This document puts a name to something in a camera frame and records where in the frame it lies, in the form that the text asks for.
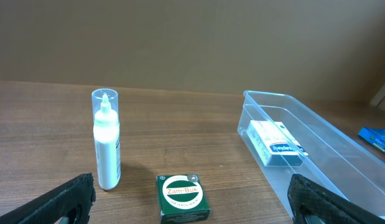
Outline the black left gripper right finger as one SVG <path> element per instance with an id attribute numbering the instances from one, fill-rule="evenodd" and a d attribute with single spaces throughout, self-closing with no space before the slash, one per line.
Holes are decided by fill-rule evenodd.
<path id="1" fill-rule="evenodd" d="M 292 175 L 287 198 L 294 224 L 385 224 L 385 219 L 349 202 L 300 174 Z"/>

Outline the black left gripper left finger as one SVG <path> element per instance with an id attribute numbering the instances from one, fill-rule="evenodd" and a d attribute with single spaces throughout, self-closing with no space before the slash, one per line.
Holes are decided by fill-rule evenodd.
<path id="1" fill-rule="evenodd" d="M 80 174 L 0 216 L 0 223 L 88 223 L 91 207 L 96 200 L 93 182 L 91 173 Z"/>

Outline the white blue Hansaplast box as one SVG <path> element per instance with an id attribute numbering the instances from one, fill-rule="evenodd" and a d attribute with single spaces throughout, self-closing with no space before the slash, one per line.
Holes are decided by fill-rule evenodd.
<path id="1" fill-rule="evenodd" d="M 283 122 L 251 120 L 247 134 L 265 166 L 299 167 L 308 155 Z"/>

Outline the blue VapoDrops box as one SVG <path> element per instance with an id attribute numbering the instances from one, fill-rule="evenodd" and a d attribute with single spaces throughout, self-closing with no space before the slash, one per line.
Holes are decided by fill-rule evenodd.
<path id="1" fill-rule="evenodd" d="M 358 136 L 385 154 L 385 129 L 363 127 Z"/>

